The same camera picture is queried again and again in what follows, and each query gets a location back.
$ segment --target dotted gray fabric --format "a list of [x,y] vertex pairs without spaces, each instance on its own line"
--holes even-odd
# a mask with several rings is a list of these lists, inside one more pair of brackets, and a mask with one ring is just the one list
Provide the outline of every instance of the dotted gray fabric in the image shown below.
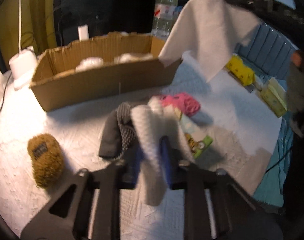
[[120,104],[119,107],[116,109],[116,119],[119,125],[121,138],[122,138],[122,152],[119,158],[123,156],[124,152],[130,147],[130,145],[133,143],[133,141],[136,138],[136,133],[132,126],[132,121],[130,116],[131,109],[136,105],[137,104],[124,102]]

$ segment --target white cable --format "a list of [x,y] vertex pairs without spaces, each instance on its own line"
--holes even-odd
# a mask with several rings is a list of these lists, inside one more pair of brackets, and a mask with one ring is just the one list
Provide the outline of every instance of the white cable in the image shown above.
[[19,52],[21,51],[21,31],[22,31],[22,10],[21,10],[21,0],[19,0]]

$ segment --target pink cloth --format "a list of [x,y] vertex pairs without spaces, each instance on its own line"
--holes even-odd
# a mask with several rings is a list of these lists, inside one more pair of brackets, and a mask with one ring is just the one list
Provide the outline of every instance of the pink cloth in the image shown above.
[[179,93],[175,96],[164,95],[160,100],[163,107],[173,105],[187,116],[193,116],[201,108],[199,102],[187,93]]

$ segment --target plastic bottle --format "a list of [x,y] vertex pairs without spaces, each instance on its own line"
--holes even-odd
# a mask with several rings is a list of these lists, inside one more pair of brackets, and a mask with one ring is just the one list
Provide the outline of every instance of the plastic bottle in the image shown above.
[[176,7],[174,0],[157,0],[154,10],[152,34],[167,37],[173,26],[173,13]]

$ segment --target bottle label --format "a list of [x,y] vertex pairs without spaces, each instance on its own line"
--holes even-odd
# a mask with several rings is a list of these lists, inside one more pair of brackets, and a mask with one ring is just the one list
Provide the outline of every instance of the bottle label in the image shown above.
[[175,6],[173,5],[164,5],[157,3],[155,5],[154,17],[172,19],[174,10],[175,10]]

